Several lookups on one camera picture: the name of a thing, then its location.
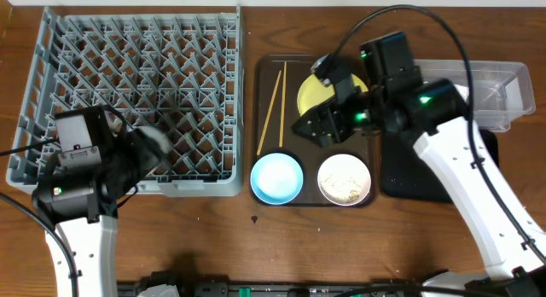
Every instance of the wooden table surface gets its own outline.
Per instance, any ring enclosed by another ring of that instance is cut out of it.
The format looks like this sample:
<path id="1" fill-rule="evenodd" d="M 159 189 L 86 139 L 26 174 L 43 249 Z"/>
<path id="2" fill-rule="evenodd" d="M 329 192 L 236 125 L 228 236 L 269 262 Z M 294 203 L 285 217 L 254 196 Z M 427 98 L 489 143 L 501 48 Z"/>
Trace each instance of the wooden table surface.
<path id="1" fill-rule="evenodd" d="M 55 8 L 69 14 L 193 13 L 233 8 Z M 244 8 L 247 29 L 245 122 L 253 129 L 255 67 L 268 54 L 325 54 L 374 8 Z M 546 225 L 546 9 L 434 9 L 459 34 L 472 60 L 522 61 L 531 72 L 537 111 L 498 134 L 501 168 L 527 210 Z M 42 8 L 16 7 L 0 48 L 0 150 L 15 133 Z M 404 29 L 416 58 L 458 59 L 428 18 L 398 11 L 374 20 L 346 46 Z M 380 196 L 365 209 L 271 208 L 248 191 L 251 134 L 245 135 L 245 183 L 231 198 L 139 196 L 119 212 L 116 272 L 137 280 L 171 269 L 189 280 L 366 282 L 423 277 L 438 269 L 482 271 L 479 251 L 451 205 Z M 7 159 L 0 159 L 0 177 Z M 0 190 L 30 206 L 30 196 Z M 251 216 L 258 216 L 256 224 Z M 51 296 L 55 274 L 44 232 L 0 204 L 0 295 Z"/>

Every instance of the light blue bowl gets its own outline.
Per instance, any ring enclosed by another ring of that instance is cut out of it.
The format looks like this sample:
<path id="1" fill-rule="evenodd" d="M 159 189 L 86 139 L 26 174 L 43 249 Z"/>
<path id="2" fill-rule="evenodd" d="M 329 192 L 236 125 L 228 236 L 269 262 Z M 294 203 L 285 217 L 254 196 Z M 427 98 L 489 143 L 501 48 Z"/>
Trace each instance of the light blue bowl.
<path id="1" fill-rule="evenodd" d="M 250 187 L 263 202 L 281 205 L 290 202 L 304 185 L 304 173 L 298 162 L 282 153 L 259 159 L 250 173 Z"/>

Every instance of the yellow plate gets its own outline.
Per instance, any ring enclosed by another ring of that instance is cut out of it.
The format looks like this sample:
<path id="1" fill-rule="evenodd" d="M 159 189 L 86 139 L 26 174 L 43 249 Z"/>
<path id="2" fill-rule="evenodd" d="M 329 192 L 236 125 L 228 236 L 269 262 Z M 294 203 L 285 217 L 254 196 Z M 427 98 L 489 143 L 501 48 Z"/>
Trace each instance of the yellow plate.
<path id="1" fill-rule="evenodd" d="M 368 92 L 368 87 L 355 74 L 352 75 L 352 81 L 360 87 L 362 92 Z M 334 96 L 334 87 L 324 87 L 315 74 L 308 77 L 299 87 L 298 91 L 298 111 L 299 115 L 305 114 L 310 108 L 328 100 Z"/>

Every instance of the pair of chopsticks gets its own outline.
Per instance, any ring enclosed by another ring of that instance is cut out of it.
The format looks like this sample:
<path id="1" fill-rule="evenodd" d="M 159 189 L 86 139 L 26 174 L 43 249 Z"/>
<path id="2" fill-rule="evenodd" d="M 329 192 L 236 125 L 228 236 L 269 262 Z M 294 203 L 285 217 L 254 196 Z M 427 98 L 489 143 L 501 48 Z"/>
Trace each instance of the pair of chopsticks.
<path id="1" fill-rule="evenodd" d="M 275 103 L 276 90 L 279 86 L 279 80 L 281 79 L 282 71 L 279 71 L 279 75 L 276 77 L 275 88 L 273 89 L 273 96 L 271 96 L 270 107 L 267 110 L 267 116 L 265 117 L 264 129 L 262 130 L 262 136 L 259 139 L 258 152 L 259 155 L 262 152 L 262 146 L 264 145 L 265 133 L 267 132 L 267 125 L 270 123 L 271 110 Z M 282 104 L 281 104 L 281 134 L 279 135 L 279 148 L 282 147 L 282 135 L 284 133 L 284 101 L 287 94 L 287 62 L 284 61 L 284 74 L 282 75 Z"/>

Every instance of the dish rack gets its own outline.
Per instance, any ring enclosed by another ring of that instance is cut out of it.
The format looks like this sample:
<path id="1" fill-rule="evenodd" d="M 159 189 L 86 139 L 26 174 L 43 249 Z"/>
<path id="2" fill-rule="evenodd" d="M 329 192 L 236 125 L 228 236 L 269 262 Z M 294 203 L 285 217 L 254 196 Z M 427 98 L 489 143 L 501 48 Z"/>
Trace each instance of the dish rack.
<path id="1" fill-rule="evenodd" d="M 230 196 L 242 187 L 241 8 L 202 15 L 69 15 L 45 8 L 13 148 L 56 137 L 54 115 L 110 104 L 154 125 L 172 151 L 139 194 Z M 31 193 L 61 147 L 12 154 L 8 184 Z"/>

